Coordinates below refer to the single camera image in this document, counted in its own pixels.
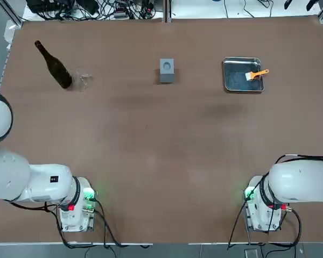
metal tray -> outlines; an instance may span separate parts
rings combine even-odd
[[[224,58],[223,61],[225,88],[228,91],[262,92],[264,83],[262,76],[247,81],[245,74],[261,71],[258,58]]]

clear glass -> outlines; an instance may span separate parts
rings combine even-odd
[[[67,90],[84,92],[92,83],[92,75],[86,72],[82,67],[70,70],[69,73],[71,74],[73,83]]]

dark glass bottle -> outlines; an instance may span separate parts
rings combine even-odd
[[[37,40],[34,45],[43,55],[50,74],[61,85],[61,87],[63,87],[64,89],[69,88],[72,85],[72,77],[65,66],[61,63],[61,61],[49,54],[49,52],[44,48],[39,40]]]

black cable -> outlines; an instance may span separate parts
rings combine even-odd
[[[113,235],[113,233],[112,233],[112,231],[111,231],[111,228],[109,227],[109,225],[108,225],[108,223],[107,223],[106,219],[104,218],[104,216],[103,216],[103,215],[102,215],[98,210],[95,210],[95,212],[96,212],[97,214],[99,214],[99,216],[101,216],[101,218],[105,221],[105,224],[106,224],[107,229],[108,229],[108,231],[109,231],[110,237],[111,237],[111,238],[112,238],[112,240],[114,241],[115,245],[116,245],[117,247],[121,247],[121,248],[123,248],[123,247],[127,247],[126,245],[122,245],[122,244],[120,244],[119,242],[117,242],[117,240],[115,239],[115,237],[114,237],[114,235]]]
[[[244,7],[243,7],[243,10],[245,11],[245,12],[247,12],[248,14],[250,14],[250,16],[251,17],[255,17],[255,16],[253,16],[247,9],[245,9],[245,7],[247,6],[247,1],[246,0],[244,0]]]
[[[274,201],[274,199],[273,199],[273,208],[272,208],[272,211],[271,211],[271,217],[270,217],[270,222],[269,222],[268,231],[267,231],[267,234],[268,234],[268,235],[269,235],[269,230],[270,230],[271,222],[273,221],[274,205],[275,205],[275,201]]]
[[[272,245],[275,245],[275,246],[278,246],[278,247],[294,247],[296,246],[298,243],[299,243],[299,240],[300,240],[300,237],[301,237],[301,220],[300,220],[300,216],[299,214],[294,210],[292,209],[291,211],[297,218],[298,220],[298,235],[297,235],[297,238],[295,239],[295,241],[293,243],[290,243],[290,244],[287,244],[287,243],[272,243]]]
[[[84,255],[84,258],[86,258],[86,255],[87,255],[88,251],[90,251],[90,248],[91,248],[91,247],[87,248],[87,250],[86,250],[86,252],[85,252],[85,255]]]
[[[274,6],[274,1],[273,0],[257,0],[257,1],[267,9],[270,7],[270,3],[271,3],[270,13],[269,13],[269,17],[271,17],[271,11]]]
[[[17,207],[17,208],[20,208],[20,209],[23,209],[23,210],[29,210],[29,211],[46,211],[46,212],[49,212],[49,210],[47,208],[52,207],[52,206],[56,206],[56,204],[46,205],[46,202],[45,202],[44,206],[41,206],[41,207],[25,207],[25,206],[21,206],[21,205],[19,205],[17,203],[9,202],[8,200],[5,200],[5,201],[12,204],[14,207]]]
[[[109,225],[108,225],[108,223],[107,223],[107,221],[106,221],[106,219],[105,219],[104,209],[103,209],[102,204],[99,202],[99,200],[94,199],[94,198],[93,198],[93,199],[89,199],[89,200],[90,200],[90,201],[97,202],[97,203],[99,204],[99,206],[100,206],[100,208],[101,208],[101,210],[102,210],[102,213],[103,213],[103,214],[101,214],[98,210],[95,210],[95,212],[96,212],[96,213],[98,213],[98,214],[99,214],[99,216],[101,216],[101,218],[103,219],[104,224],[106,225],[106,227],[107,227],[107,229],[108,229],[108,231],[109,231],[109,234],[110,234],[110,236],[111,236],[112,240],[114,241],[115,245],[116,245],[117,247],[121,247],[121,248],[123,248],[123,247],[127,247],[127,245],[122,245],[122,244],[120,244],[119,242],[117,242],[117,240],[115,239],[115,237],[114,237],[114,235],[113,235],[113,232],[111,231],[111,228],[109,227]]]
[[[228,18],[227,8],[226,8],[226,1],[225,0],[224,0],[224,7],[225,7],[226,18]]]
[[[262,251],[262,247],[261,247],[261,254],[262,254],[262,258],[267,258],[267,256],[271,253],[275,253],[275,252],[284,252],[284,251],[287,251],[291,249],[291,247],[287,248],[287,249],[281,249],[281,250],[272,250],[272,251],[269,251],[265,256],[263,255],[263,251]]]

brown table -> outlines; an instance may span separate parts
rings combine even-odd
[[[69,69],[86,69],[92,85],[59,87],[35,40]],[[225,93],[225,56],[260,58],[270,69],[265,91]],[[160,58],[174,58],[176,83],[157,84]],[[1,145],[88,178],[119,241],[227,242],[252,176],[284,153],[323,154],[323,25],[316,17],[25,23],[1,92],[15,113]],[[323,204],[292,207],[301,241],[323,241]],[[269,241],[294,239],[288,217]],[[94,233],[67,238],[102,234],[98,221]],[[0,201],[0,242],[39,241],[60,241],[53,217]],[[242,217],[233,241],[247,241]]]

